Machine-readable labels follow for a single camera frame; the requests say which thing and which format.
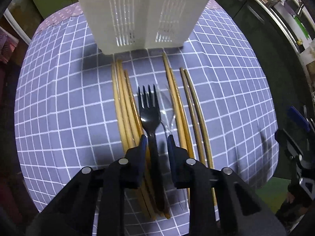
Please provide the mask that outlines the steel kitchen sink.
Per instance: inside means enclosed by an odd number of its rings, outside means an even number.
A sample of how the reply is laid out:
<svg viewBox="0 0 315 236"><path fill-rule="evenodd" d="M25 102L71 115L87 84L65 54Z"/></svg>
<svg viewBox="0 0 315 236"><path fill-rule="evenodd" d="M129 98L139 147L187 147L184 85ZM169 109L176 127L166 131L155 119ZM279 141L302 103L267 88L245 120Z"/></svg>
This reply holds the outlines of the steel kitchen sink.
<svg viewBox="0 0 315 236"><path fill-rule="evenodd" d="M255 0L256 3L270 14L279 28L288 38L297 57L302 64L307 81L310 85L314 84L314 70L310 65L314 64L314 39L301 23L301 16L305 16L312 29L314 20L301 0Z"/></svg>

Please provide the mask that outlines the purple patterned undercloth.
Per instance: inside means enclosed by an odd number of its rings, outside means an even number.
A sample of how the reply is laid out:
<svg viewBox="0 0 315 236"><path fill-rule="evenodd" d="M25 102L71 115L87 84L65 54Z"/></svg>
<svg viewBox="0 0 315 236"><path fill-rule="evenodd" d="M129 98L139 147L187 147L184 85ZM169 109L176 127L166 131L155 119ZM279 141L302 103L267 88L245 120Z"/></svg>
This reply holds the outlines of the purple patterned undercloth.
<svg viewBox="0 0 315 236"><path fill-rule="evenodd" d="M200 13L206 10L206 20L228 23L228 15L224 12L214 12L223 8L214 0L209 0L205 7L201 1L163 0L141 3L138 0L106 0L101 4L69 5L48 16L37 28L36 34L44 29L55 26L71 17L80 16L86 12L90 25L95 27L98 21L106 27L112 23L114 34L118 38L154 38L154 35L173 37L188 33L193 24L198 21Z"/></svg>

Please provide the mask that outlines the blue checkered tablecloth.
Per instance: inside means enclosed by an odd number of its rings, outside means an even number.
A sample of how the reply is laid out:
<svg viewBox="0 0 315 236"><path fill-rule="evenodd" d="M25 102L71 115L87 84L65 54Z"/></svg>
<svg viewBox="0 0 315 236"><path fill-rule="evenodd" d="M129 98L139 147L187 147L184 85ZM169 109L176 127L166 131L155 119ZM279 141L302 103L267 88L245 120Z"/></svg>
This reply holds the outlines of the blue checkered tablecloth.
<svg viewBox="0 0 315 236"><path fill-rule="evenodd" d="M206 12L180 49L102 54L83 15L33 37L19 76L14 128L22 174L38 210L82 167L103 168L123 156L112 62L122 60L133 92L150 85L166 89L163 52L179 87L180 68L191 76L214 167L231 167L252 188L261 187L273 176L279 156L274 139L278 125L266 76L233 20L206 20ZM214 12L227 15L223 9ZM171 217L148 220L135 192L127 191L126 235L188 232L185 192L175 189L171 181L162 124L157 141Z"/></svg>

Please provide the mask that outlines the clear plastic spoon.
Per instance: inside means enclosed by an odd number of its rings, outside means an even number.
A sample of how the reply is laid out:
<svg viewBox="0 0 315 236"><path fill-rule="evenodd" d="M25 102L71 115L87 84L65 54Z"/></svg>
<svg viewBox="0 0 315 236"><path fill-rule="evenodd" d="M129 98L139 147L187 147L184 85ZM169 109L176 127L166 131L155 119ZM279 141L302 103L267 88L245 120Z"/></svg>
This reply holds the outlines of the clear plastic spoon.
<svg viewBox="0 0 315 236"><path fill-rule="evenodd" d="M170 89L161 89L158 86L157 95L160 104L161 124L165 136L168 137L176 129L176 115L173 111Z"/></svg>

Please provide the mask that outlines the white plastic utensil holder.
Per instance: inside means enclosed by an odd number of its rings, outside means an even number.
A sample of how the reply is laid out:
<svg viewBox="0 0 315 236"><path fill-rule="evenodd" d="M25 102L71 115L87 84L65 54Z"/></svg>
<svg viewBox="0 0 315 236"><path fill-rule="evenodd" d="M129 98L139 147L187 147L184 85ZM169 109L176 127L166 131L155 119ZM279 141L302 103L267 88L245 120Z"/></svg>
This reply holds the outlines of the white plastic utensil holder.
<svg viewBox="0 0 315 236"><path fill-rule="evenodd" d="M181 47L209 0L79 0L103 54Z"/></svg>

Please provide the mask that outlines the black plastic fork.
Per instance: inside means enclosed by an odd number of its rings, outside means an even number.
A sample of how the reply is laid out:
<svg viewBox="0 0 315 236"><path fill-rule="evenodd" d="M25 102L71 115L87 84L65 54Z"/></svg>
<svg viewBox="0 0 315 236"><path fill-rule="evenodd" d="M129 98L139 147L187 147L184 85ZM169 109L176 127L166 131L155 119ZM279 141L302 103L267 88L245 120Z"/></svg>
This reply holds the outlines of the black plastic fork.
<svg viewBox="0 0 315 236"><path fill-rule="evenodd" d="M138 108L142 127L147 134L150 166L149 172L154 191L154 200L158 211L166 211L163 177L160 169L156 130L161 122L160 107L155 86L138 89Z"/></svg>

